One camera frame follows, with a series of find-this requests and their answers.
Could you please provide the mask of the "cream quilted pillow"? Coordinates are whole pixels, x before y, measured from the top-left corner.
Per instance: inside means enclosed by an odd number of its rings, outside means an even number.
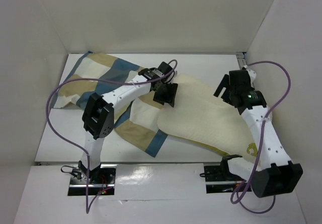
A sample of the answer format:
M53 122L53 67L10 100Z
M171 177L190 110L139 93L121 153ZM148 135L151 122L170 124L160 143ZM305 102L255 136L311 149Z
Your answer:
M179 74L174 83L178 84L175 105L166 104L160 110L158 128L220 155L240 155L254 163L258 150L238 111L214 97L213 87L192 76Z

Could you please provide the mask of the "blue beige patchwork pillowcase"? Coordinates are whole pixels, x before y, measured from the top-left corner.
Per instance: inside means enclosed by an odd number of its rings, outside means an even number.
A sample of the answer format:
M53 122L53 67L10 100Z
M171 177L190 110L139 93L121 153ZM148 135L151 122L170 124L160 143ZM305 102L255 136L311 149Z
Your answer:
M50 106L74 104L84 109L91 94L103 95L129 82L143 67L104 53L87 52L80 57L66 79L71 80L53 95ZM128 103L115 114L115 132L125 141L155 157L167 138L156 120L163 108L149 92Z

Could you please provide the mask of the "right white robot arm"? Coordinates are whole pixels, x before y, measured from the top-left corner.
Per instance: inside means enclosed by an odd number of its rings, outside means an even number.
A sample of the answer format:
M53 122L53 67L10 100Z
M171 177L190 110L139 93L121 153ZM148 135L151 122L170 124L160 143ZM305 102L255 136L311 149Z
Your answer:
M294 164L283 148L273 127L270 111L260 91L252 83L256 73L250 69L232 70L225 74L214 96L237 108L255 141L258 153L257 169L240 155L224 156L222 174L250 180L251 189L259 197L291 193L303 174L300 164Z

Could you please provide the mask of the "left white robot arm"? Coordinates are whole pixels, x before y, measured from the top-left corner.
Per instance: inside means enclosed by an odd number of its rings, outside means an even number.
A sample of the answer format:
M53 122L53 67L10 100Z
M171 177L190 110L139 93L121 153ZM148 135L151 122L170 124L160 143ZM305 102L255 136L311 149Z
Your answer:
M78 162L79 169L89 182L99 175L104 139L114 129L114 117L121 108L151 91L155 92L157 103L168 103L174 107L178 85L168 80L174 72L174 68L163 62L157 68L144 68L115 90L89 96L82 116L86 152Z

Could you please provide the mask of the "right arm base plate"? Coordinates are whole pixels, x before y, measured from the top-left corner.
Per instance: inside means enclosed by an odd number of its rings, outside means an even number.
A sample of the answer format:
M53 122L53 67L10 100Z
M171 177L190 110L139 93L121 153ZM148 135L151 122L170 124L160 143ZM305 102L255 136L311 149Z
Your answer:
M220 165L204 165L203 173L199 176L205 180L206 193L232 193L243 181L242 178L233 175L225 176Z

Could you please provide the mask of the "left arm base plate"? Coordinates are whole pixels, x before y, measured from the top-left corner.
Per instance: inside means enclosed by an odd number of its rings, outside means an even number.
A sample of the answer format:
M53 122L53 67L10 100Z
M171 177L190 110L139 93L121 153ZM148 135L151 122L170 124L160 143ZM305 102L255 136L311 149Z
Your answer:
M61 172L69 174L68 196L86 195L86 177L77 166L61 167ZM89 181L89 196L95 196L101 191L101 195L108 196L115 193L116 165L102 164L100 170Z

